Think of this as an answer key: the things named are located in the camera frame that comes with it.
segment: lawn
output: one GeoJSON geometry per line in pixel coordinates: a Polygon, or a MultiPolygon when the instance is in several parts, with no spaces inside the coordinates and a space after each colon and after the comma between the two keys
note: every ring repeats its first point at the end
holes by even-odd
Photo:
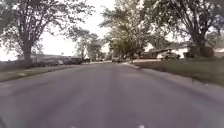
{"type": "Polygon", "coordinates": [[[136,62],[140,68],[150,68],[163,72],[170,72],[186,77],[191,77],[205,83],[224,85],[224,61],[157,61],[136,62]]]}
{"type": "Polygon", "coordinates": [[[13,79],[19,79],[22,77],[33,76],[37,74],[42,74],[46,72],[52,72],[56,70],[62,70],[72,68],[72,66],[54,66],[54,67],[42,67],[42,68],[31,68],[31,69],[20,69],[8,72],[0,72],[0,82],[8,81],[13,79]]]}

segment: leafy tree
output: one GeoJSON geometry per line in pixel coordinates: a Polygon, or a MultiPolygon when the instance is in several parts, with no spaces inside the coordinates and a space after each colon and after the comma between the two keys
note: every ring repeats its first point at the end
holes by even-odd
{"type": "Polygon", "coordinates": [[[150,20],[153,19],[158,30],[190,36],[202,57],[206,35],[210,31],[220,32],[224,23],[220,7],[206,0],[151,0],[147,6],[150,20]]]}
{"type": "Polygon", "coordinates": [[[54,27],[62,34],[74,34],[77,23],[92,11],[79,0],[4,0],[0,7],[1,38],[9,48],[19,46],[27,64],[44,31],[54,33],[54,27]]]}
{"type": "Polygon", "coordinates": [[[139,54],[146,42],[142,41],[140,24],[139,0],[117,0],[114,10],[105,9],[103,27],[112,28],[109,32],[110,42],[114,52],[120,56],[133,57],[139,54]]]}

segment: asphalt road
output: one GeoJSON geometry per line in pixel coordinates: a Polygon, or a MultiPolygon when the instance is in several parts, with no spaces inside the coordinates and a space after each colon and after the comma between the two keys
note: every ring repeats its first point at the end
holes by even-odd
{"type": "Polygon", "coordinates": [[[1,83],[0,116],[7,128],[224,128],[221,102],[117,64],[1,83]]]}

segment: sky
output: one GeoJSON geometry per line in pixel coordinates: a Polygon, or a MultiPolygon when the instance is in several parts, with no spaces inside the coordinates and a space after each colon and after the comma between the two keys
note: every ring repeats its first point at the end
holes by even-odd
{"type": "MultiPolygon", "coordinates": [[[[115,4],[115,0],[87,0],[88,4],[95,7],[95,12],[89,17],[85,24],[80,24],[84,29],[90,30],[92,33],[96,33],[99,37],[103,37],[107,32],[107,28],[100,28],[98,25],[103,21],[101,12],[103,12],[103,6],[112,9],[115,4]]],[[[44,33],[42,36],[43,40],[43,52],[45,54],[55,54],[73,56],[75,54],[75,42],[72,40],[62,38],[61,36],[54,37],[48,33],[44,33]]],[[[103,52],[108,52],[108,46],[102,48],[103,52]]],[[[4,48],[0,49],[0,60],[15,60],[16,53],[10,52],[7,54],[4,48]]]]}

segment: road shoulder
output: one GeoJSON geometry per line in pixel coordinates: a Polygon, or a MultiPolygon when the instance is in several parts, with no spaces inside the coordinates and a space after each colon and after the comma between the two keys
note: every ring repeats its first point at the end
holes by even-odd
{"type": "Polygon", "coordinates": [[[150,76],[157,77],[159,79],[164,79],[175,85],[182,86],[184,88],[196,91],[200,94],[209,96],[214,100],[217,100],[224,104],[224,88],[217,84],[202,83],[200,81],[194,80],[192,78],[174,75],[167,72],[156,71],[152,69],[141,69],[138,66],[132,65],[130,63],[124,63],[124,65],[139,70],[150,76]]]}

